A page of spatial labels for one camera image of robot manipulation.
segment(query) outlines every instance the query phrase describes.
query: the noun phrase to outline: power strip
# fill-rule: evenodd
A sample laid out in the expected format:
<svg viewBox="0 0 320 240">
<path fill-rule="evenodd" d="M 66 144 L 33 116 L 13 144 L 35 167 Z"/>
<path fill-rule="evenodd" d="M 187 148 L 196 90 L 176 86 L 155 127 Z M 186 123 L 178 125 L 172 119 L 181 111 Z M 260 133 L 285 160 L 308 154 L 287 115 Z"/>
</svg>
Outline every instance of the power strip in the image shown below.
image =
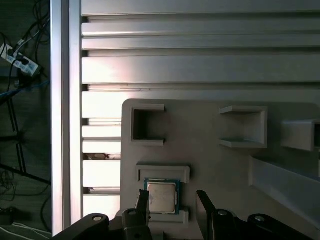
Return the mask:
<svg viewBox="0 0 320 240">
<path fill-rule="evenodd" d="M 7 62 L 9 62 L 10 64 L 12 64 L 14 62 L 14 60 L 16 60 L 16 58 L 14 56 L 10 56 L 8 55 L 8 51 L 10 49 L 13 49 L 13 47 L 9 46 L 8 44 L 5 45 L 3 44 L 0 48 L 0 53 L 3 51 L 3 54 L 1 55 L 1 57 L 6 60 Z M 31 61 L 29 58 L 23 56 L 22 54 L 18 54 L 19 55 L 19 59 L 23 58 L 28 60 L 28 64 L 27 65 L 23 65 L 20 61 L 16 61 L 14 63 L 14 66 L 18 69 L 21 69 L 22 72 L 24 72 L 26 75 L 33 77 L 34 75 L 37 75 L 41 69 L 41 67 L 36 64 L 34 61 Z"/>
</svg>

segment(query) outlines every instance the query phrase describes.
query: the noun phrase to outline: floor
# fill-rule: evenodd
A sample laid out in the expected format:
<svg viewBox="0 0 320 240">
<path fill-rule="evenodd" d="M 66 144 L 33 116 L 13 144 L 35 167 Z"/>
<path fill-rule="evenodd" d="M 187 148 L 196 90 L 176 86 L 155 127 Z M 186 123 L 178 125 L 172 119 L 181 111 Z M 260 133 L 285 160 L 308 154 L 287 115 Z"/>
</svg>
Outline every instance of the floor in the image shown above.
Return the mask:
<svg viewBox="0 0 320 240">
<path fill-rule="evenodd" d="M 33 0 L 2 0 L 0 1 L 0 32 L 4 33 L 14 45 L 25 34 L 32 23 Z M 34 41 L 31 41 L 25 49 L 24 54 L 34 60 Z M 39 63 L 49 76 L 50 46 L 40 46 Z M 10 67 L 10 64 L 0 60 L 0 67 Z M 8 78 L 0 78 L 0 93 L 6 91 Z M 50 180 L 51 179 L 51 123 L 50 123 L 50 86 L 23 91 L 13 98 L 14 108 L 20 131 L 23 132 L 23 153 L 26 168 L 30 174 Z M 11 121 L 8 115 L 7 104 L 0 106 L 0 136 L 13 133 Z M 11 167 L 19 167 L 16 145 L 13 142 L 0 143 L 0 162 Z M 14 175 L 16 196 L 13 199 L 13 191 L 7 191 L 5 195 L 0 189 L 0 208 L 14 207 L 17 209 L 15 222 L 23 223 L 33 228 L 44 230 L 41 221 L 41 208 L 46 199 L 43 217 L 47 225 L 51 227 L 51 187 L 45 183 Z M 33 232 L 18 228 L 4 227 L 5 229 L 21 234 L 31 239 L 43 239 Z M 0 230 L 0 239 L 21 239 Z"/>
</svg>

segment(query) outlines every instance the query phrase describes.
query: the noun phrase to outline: white cable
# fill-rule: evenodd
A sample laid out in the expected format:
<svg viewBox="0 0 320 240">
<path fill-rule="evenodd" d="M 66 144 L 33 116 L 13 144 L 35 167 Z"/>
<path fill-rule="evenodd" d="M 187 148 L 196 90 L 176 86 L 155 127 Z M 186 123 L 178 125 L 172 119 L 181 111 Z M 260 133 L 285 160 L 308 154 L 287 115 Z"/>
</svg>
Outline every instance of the white cable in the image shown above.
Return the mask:
<svg viewBox="0 0 320 240">
<path fill-rule="evenodd" d="M 24 45 L 26 45 L 28 42 L 30 42 L 32 39 L 34 39 L 35 36 L 37 36 L 39 33 L 40 33 L 40 30 L 38 30 L 32 37 L 30 37 L 30 38 L 29 38 L 28 40 L 26 40 L 24 43 L 22 43 L 22 44 L 19 46 L 19 48 L 14 52 L 14 57 L 16 58 L 17 55 L 19 54 L 20 49 L 21 49 Z"/>
<path fill-rule="evenodd" d="M 34 227 L 31 227 L 31 226 L 27 226 L 27 225 L 25 225 L 25 224 L 22 224 L 22 223 L 19 223 L 19 222 L 14 222 L 12 225 L 14 225 L 14 226 L 21 226 L 21 227 L 25 227 L 25 228 L 29 228 L 29 229 L 32 229 L 32 230 L 35 230 L 35 231 L 37 231 L 37 232 L 40 232 L 40 233 L 43 233 L 43 234 L 49 234 L 49 235 L 51 235 L 51 233 L 50 232 L 48 232 L 48 231 L 43 231 L 43 230 L 40 230 L 40 229 L 38 229 L 38 228 L 34 228 Z"/>
<path fill-rule="evenodd" d="M 16 236 L 16 237 L 22 238 L 22 239 L 26 239 L 26 240 L 34 240 L 34 239 L 31 239 L 31 238 L 27 238 L 27 237 L 25 237 L 25 236 L 21 236 L 21 235 L 19 235 L 19 234 L 16 234 L 16 233 L 10 232 L 10 231 L 8 231 L 8 230 L 4 229 L 4 228 L 3 228 L 3 227 L 1 227 L 1 226 L 0 226 L 0 229 L 1 229 L 2 231 L 6 232 L 7 234 L 10 234 L 10 235 L 13 235 L 13 236 Z"/>
<path fill-rule="evenodd" d="M 13 226 L 17 227 L 17 228 L 22 228 L 22 229 L 28 229 L 32 232 L 34 232 L 35 234 L 38 234 L 39 236 L 45 238 L 45 239 L 50 239 L 49 237 L 37 232 L 36 230 L 34 230 L 32 227 L 28 227 L 28 226 L 20 226 L 20 225 L 15 225 L 15 224 L 12 224 Z"/>
</svg>

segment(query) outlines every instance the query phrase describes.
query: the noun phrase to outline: cpu processor chip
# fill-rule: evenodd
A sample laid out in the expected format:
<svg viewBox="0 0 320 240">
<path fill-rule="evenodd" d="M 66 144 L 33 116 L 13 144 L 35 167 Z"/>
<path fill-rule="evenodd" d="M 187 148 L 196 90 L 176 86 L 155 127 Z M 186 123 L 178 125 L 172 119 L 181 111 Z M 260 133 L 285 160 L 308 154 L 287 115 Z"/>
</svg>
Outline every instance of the cpu processor chip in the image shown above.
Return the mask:
<svg viewBox="0 0 320 240">
<path fill-rule="evenodd" d="M 179 180 L 145 178 L 144 189 L 149 191 L 150 213 L 179 214 Z"/>
</svg>

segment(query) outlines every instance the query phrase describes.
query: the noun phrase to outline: blue cable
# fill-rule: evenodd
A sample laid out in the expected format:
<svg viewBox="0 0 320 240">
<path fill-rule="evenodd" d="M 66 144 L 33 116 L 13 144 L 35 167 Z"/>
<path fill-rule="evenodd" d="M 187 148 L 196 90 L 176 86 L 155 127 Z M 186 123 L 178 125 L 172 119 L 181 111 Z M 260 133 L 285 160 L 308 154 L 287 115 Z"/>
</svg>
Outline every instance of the blue cable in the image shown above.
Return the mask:
<svg viewBox="0 0 320 240">
<path fill-rule="evenodd" d="M 1 93 L 0 94 L 0 97 L 2 96 L 5 96 L 5 95 L 8 95 L 8 94 L 12 94 L 12 93 L 17 93 L 17 92 L 21 92 L 21 91 L 26 91 L 26 90 L 31 90 L 31 89 L 35 89 L 35 88 L 40 88 L 42 87 L 43 85 L 46 85 L 48 84 L 49 81 L 44 81 L 43 83 L 40 83 L 38 85 L 34 85 L 34 86 L 30 86 L 30 87 L 26 87 L 26 88 L 21 88 L 21 89 L 17 89 L 17 90 L 12 90 L 12 91 L 7 91 L 7 92 L 4 92 L 4 93 Z"/>
</svg>

